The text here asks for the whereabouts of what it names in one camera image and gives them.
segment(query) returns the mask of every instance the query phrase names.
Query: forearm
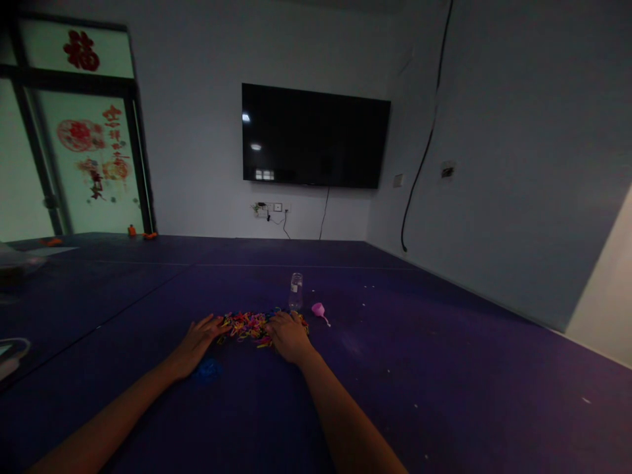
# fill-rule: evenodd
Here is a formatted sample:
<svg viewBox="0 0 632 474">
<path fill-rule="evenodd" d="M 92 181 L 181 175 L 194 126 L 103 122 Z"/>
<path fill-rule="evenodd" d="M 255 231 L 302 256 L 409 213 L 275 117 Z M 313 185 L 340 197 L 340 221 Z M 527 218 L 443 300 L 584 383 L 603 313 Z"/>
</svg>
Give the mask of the forearm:
<svg viewBox="0 0 632 474">
<path fill-rule="evenodd" d="M 380 432 L 313 351 L 299 364 L 339 474 L 407 472 Z"/>
<path fill-rule="evenodd" d="M 162 365 L 146 373 L 29 472 L 97 473 L 173 381 Z"/>
</svg>

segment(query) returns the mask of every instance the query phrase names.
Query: colorful rubber bands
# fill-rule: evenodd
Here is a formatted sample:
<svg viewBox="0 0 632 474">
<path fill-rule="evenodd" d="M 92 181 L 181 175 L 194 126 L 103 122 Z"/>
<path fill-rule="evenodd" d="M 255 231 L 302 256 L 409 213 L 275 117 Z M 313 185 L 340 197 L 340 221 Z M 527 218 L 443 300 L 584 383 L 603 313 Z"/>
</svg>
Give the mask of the colorful rubber bands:
<svg viewBox="0 0 632 474">
<path fill-rule="evenodd" d="M 272 338 L 265 330 L 268 320 L 275 316 L 281 308 L 277 307 L 274 311 L 268 313 L 227 313 L 224 315 L 224 323 L 221 327 L 232 326 L 232 330 L 226 334 L 222 334 L 217 340 L 218 344 L 224 344 L 227 338 L 237 338 L 237 342 L 243 342 L 246 339 L 254 339 L 257 349 L 273 347 Z M 309 325 L 302 314 L 299 314 L 301 323 L 305 328 L 305 333 L 309 336 Z"/>
</svg>

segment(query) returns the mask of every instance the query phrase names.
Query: door frame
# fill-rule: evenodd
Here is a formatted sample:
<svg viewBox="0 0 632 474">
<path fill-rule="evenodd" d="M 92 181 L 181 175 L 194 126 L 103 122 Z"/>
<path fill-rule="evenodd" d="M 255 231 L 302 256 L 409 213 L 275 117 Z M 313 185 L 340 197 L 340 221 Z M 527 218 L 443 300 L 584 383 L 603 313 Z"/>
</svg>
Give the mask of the door frame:
<svg viewBox="0 0 632 474">
<path fill-rule="evenodd" d="M 140 91 L 136 79 L 31 67 L 28 64 L 26 48 L 24 47 L 22 33 L 19 28 L 19 22 L 22 19 L 42 20 L 69 26 L 83 26 L 86 28 L 101 28 L 104 30 L 125 32 L 128 35 L 128 41 L 130 36 L 125 25 L 78 20 L 77 18 L 39 13 L 18 13 L 17 17 L 12 18 L 9 22 L 9 36 L 11 38 L 11 45 L 17 66 L 0 65 L 0 77 L 10 79 L 13 85 L 18 106 L 20 107 L 24 129 L 26 130 L 39 180 L 44 192 L 45 206 L 48 208 L 51 217 L 53 231 L 57 235 L 72 234 L 72 223 L 65 205 L 66 201 L 63 199 L 63 188 L 61 187 L 59 175 L 55 168 L 55 154 L 50 144 L 50 136 L 45 136 L 40 141 L 40 135 L 38 134 L 37 124 L 42 128 L 42 134 L 46 135 L 47 133 L 47 130 L 44 128 L 45 121 L 43 119 L 40 101 L 37 94 L 31 94 L 31 96 L 28 97 L 27 88 L 41 91 L 119 97 L 123 99 L 130 133 L 130 145 L 132 147 L 143 228 L 144 232 L 148 234 L 155 232 L 157 229 L 153 211 L 153 193 L 149 179 L 149 165 L 147 163 L 147 146 L 143 127 L 142 108 L 140 105 Z M 134 67 L 134 77 L 136 77 L 133 54 L 132 66 Z M 45 159 L 46 156 L 50 157 L 48 165 Z"/>
</svg>

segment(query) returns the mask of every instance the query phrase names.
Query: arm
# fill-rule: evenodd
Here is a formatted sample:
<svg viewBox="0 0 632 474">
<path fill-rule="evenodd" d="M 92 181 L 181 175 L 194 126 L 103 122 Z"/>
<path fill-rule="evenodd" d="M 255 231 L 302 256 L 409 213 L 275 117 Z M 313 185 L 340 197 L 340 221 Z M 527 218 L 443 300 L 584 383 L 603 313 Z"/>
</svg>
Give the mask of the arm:
<svg viewBox="0 0 632 474">
<path fill-rule="evenodd" d="M 266 327 L 279 353 L 305 377 L 337 471 L 406 473 L 386 440 L 311 345 L 298 314 L 277 313 Z"/>
<path fill-rule="evenodd" d="M 196 368 L 206 349 L 220 334 L 222 317 L 191 323 L 184 340 L 156 368 L 147 372 L 62 444 L 37 462 L 31 473 L 97 473 L 130 434 L 147 408 L 171 384 Z"/>
</svg>

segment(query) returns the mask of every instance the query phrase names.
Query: doorway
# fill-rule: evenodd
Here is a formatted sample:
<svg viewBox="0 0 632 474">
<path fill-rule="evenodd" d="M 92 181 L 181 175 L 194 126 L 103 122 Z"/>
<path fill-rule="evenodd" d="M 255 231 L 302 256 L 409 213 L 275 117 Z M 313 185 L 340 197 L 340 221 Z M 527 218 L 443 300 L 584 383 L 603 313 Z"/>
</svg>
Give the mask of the doorway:
<svg viewBox="0 0 632 474">
<path fill-rule="evenodd" d="M 53 233 L 126 232 L 130 225 L 154 232 L 126 28 L 25 14 L 9 32 L 14 59 L 0 65 L 0 77 L 13 86 L 32 155 L 21 163 L 34 164 Z M 41 208 L 31 211 L 41 216 Z"/>
</svg>

